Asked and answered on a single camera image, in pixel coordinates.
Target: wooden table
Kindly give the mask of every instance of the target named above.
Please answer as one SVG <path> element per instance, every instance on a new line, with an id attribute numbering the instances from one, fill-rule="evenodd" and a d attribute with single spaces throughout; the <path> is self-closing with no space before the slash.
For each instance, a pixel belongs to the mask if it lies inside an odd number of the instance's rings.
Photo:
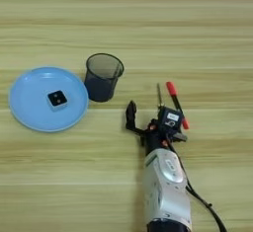
<path id="1" fill-rule="evenodd" d="M 193 185 L 229 232 L 253 230 L 252 0 L 0 0 L 0 11 L 1 232 L 145 231 L 144 154 L 124 113 L 135 100 L 145 127 L 168 80 L 191 124 L 177 148 Z M 95 52 L 126 67 L 110 102 L 56 134 L 13 119 L 18 75 L 53 65 L 83 78 Z M 218 231 L 195 200 L 192 212 L 195 232 Z"/>

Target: cup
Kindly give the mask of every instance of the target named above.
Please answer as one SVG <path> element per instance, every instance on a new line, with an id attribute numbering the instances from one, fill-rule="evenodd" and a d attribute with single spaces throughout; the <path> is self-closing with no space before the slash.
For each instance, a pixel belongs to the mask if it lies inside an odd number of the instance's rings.
<path id="1" fill-rule="evenodd" d="M 86 67 L 84 84 L 89 99 L 95 102 L 107 102 L 114 96 L 118 79 L 124 73 L 124 65 L 111 54 L 97 53 L 87 59 Z"/>

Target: blue plate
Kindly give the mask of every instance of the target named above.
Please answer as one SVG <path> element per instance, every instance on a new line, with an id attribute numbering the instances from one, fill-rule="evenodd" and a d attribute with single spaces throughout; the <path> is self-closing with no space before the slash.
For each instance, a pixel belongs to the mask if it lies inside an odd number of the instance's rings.
<path id="1" fill-rule="evenodd" d="M 62 91 L 65 107 L 53 109 L 47 95 Z M 43 132 L 62 131 L 76 124 L 89 104 L 87 90 L 73 73 L 43 67 L 20 76 L 11 88 L 9 105 L 14 117 L 23 125 Z"/>

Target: black cable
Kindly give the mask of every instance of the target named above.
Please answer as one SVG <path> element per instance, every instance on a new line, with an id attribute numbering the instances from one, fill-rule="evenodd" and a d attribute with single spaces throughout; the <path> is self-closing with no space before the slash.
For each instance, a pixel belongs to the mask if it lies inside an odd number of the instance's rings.
<path id="1" fill-rule="evenodd" d="M 169 148 L 171 149 L 172 152 L 174 152 L 177 156 L 178 156 L 178 159 L 179 159 L 179 162 L 180 162 L 180 165 L 183 169 L 183 171 L 185 172 L 185 175 L 186 175 L 186 178 L 187 178 L 187 186 L 186 186 L 186 190 L 188 191 L 188 193 L 190 193 L 193 197 L 195 197 L 197 200 L 199 200 L 201 202 L 201 204 L 203 204 L 207 210 L 211 213 L 211 215 L 213 216 L 213 218 L 215 219 L 216 223 L 217 223 L 217 226 L 219 228 L 219 231 L 220 232 L 227 232 L 223 222 L 221 221 L 221 219 L 219 218 L 219 216 L 216 214 L 216 212 L 213 210 L 212 208 L 212 204 L 211 203 L 208 203 L 206 202 L 203 198 L 201 198 L 197 192 L 194 190 L 192 184 L 190 183 L 190 180 L 187 176 L 187 173 L 186 173 L 186 170 L 184 168 L 184 165 L 182 163 L 182 160 L 181 158 L 179 157 L 178 153 L 176 152 L 176 150 L 174 149 L 174 147 L 172 146 L 168 136 L 167 136 L 167 142 L 169 143 Z"/>

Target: red handle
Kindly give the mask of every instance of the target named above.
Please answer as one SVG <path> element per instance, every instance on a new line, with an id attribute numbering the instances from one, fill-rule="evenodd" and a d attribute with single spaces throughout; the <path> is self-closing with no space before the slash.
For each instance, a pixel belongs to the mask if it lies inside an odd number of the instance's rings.
<path id="1" fill-rule="evenodd" d="M 177 96 L 178 95 L 176 87 L 174 86 L 174 84 L 172 82 L 167 82 L 166 86 L 167 86 L 168 91 L 169 91 L 171 96 L 173 96 L 173 95 Z"/>
<path id="2" fill-rule="evenodd" d="M 183 122 L 182 122 L 183 126 L 184 126 L 184 129 L 190 129 L 190 126 L 189 126 L 189 123 L 187 122 L 187 120 L 184 118 L 183 119 Z"/>

